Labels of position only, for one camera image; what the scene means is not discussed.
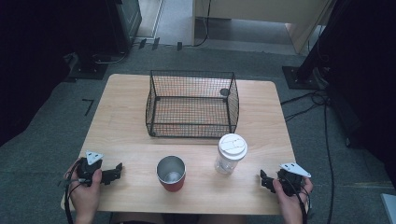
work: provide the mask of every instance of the wooden desk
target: wooden desk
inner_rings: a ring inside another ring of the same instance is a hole
[[[268,81],[236,80],[240,115],[236,133],[248,152],[232,175],[216,172],[217,139],[150,137],[145,124],[149,76],[112,75],[79,156],[104,153],[103,170],[123,163],[121,179],[102,186],[99,211],[276,215],[276,196],[261,187],[260,169],[276,176],[295,161],[276,93]],[[156,176],[158,161],[177,155],[187,167],[183,188],[168,192]]]
[[[194,0],[192,3],[192,43],[194,43],[195,18],[207,17],[209,1]],[[335,1],[212,0],[209,16],[210,18],[286,23],[294,49],[300,53],[317,26],[327,23],[333,2]]]

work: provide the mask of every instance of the floor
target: floor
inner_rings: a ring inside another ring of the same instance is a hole
[[[198,45],[206,35],[203,19],[196,19],[192,43],[192,0],[139,0],[142,12],[136,41],[147,39],[152,43],[183,46]],[[209,20],[208,39],[200,48],[259,51],[296,55],[284,23],[241,20]],[[318,39],[321,28],[312,34],[301,55],[307,55]]]

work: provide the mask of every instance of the light wood tabletop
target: light wood tabletop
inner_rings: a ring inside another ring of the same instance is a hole
[[[101,187],[99,211],[278,215],[276,196],[261,186],[260,169],[275,177],[280,163],[295,161],[276,86],[236,80],[239,120],[235,133],[248,145],[231,175],[214,167],[219,139],[150,137],[145,111],[149,76],[112,75],[81,149],[103,153],[102,170],[123,163],[121,178]],[[184,186],[168,192],[156,165],[168,155],[186,164]]]

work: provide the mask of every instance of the hand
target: hand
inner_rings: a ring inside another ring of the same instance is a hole
[[[72,179],[78,179],[76,170],[72,174]],[[70,184],[69,193],[70,190],[73,190],[70,198],[72,199],[77,213],[76,224],[88,224],[93,222],[93,218],[99,206],[101,180],[102,170],[98,169],[92,176],[92,184],[90,187],[80,184],[77,181],[73,181]]]
[[[305,182],[304,189],[307,193],[310,193],[314,186],[312,185],[312,182],[308,177],[304,176],[303,179]],[[273,185],[276,191],[277,201],[279,203],[285,224],[303,223],[303,214],[300,207],[300,201],[298,200],[297,196],[293,195],[289,197],[288,195],[286,195],[282,189],[282,185],[277,179],[274,179]],[[300,197],[305,204],[307,196],[305,195],[304,189],[301,188]]]

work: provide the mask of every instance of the black wire mesh basket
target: black wire mesh basket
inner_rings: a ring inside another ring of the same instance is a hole
[[[220,138],[235,132],[238,116],[234,73],[151,71],[146,106],[150,136]]]

